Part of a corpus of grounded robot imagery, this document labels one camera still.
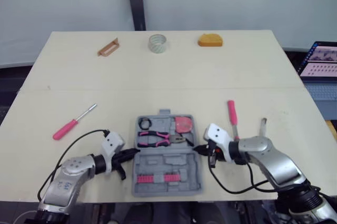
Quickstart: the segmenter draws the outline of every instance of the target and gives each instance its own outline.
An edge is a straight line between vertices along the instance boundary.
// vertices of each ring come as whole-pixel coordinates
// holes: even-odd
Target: pliers
[[[189,145],[194,146],[194,144],[190,142],[187,138],[181,135],[170,135],[170,133],[168,132],[145,131],[145,132],[138,132],[138,136],[158,136],[164,138],[164,140],[156,142],[155,144],[148,144],[146,142],[138,143],[137,146],[142,148],[169,146],[170,144],[179,144],[185,141],[187,141]]]

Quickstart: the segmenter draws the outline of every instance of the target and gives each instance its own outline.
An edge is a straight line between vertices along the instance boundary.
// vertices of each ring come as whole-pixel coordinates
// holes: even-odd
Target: screwdriver
[[[228,111],[230,114],[230,121],[233,127],[234,141],[240,140],[239,134],[237,133],[237,116],[235,112],[235,103],[233,100],[227,101]]]
[[[56,132],[53,135],[54,140],[60,140],[66,133],[68,133],[73,127],[75,127],[78,124],[78,121],[83,118],[87,113],[89,113],[91,110],[93,110],[97,104],[93,104],[87,111],[85,111],[83,114],[78,116],[76,119],[72,119],[69,123],[64,125],[58,132]]]

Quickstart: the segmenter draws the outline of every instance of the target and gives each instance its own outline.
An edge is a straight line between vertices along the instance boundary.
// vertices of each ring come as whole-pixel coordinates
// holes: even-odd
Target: clear tape roll
[[[152,35],[148,39],[148,48],[153,53],[162,53],[166,50],[166,37],[160,34]]]

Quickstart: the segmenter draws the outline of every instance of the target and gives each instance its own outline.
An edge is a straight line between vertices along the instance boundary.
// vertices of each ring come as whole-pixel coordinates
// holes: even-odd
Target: wooden table
[[[220,48],[199,47],[204,32],[160,32],[168,40],[163,54],[147,49],[154,32],[55,32],[51,34],[0,126],[0,200],[36,201],[36,193],[65,148],[98,128],[119,132],[125,148],[134,146],[139,115],[169,108],[191,114],[199,142],[209,123],[230,135],[226,101],[234,99],[241,138],[257,135],[266,117],[275,147],[289,155],[323,192],[337,195],[337,144],[319,110],[271,31],[216,31]],[[118,37],[120,48],[109,57],[97,51]],[[52,134],[91,104],[95,108],[60,141]],[[102,135],[78,142],[66,157],[99,154]],[[251,190],[230,195],[217,185],[202,157],[204,191],[188,197],[136,198],[131,194],[132,162],[123,164],[127,179],[116,172],[87,182],[84,202],[254,200],[276,194]],[[264,176],[253,166],[254,179]],[[246,167],[217,163],[215,173],[228,188],[249,186]]]

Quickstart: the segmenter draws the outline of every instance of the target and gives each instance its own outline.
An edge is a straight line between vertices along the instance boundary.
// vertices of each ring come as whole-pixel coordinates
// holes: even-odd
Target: sponge
[[[222,46],[222,38],[218,34],[203,34],[199,40],[200,46]]]

